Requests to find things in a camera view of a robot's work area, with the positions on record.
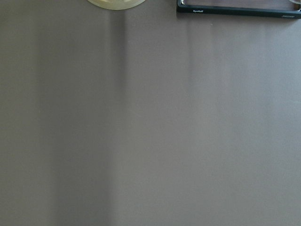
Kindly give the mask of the wooden mug tree stand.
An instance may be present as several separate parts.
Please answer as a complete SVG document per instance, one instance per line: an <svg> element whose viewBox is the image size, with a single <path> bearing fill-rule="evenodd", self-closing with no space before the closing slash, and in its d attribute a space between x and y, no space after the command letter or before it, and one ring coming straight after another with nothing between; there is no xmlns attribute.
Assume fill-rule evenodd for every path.
<svg viewBox="0 0 301 226"><path fill-rule="evenodd" d="M145 0L87 0L95 6L110 9L124 10L136 7L145 2Z"/></svg>

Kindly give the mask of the black glass rack tray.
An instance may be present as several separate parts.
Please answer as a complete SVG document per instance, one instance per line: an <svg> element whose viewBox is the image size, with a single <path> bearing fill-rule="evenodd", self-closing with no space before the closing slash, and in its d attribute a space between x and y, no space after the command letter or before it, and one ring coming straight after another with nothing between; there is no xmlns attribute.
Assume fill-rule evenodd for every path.
<svg viewBox="0 0 301 226"><path fill-rule="evenodd" d="M177 11L196 14L300 19L299 0L178 0Z"/></svg>

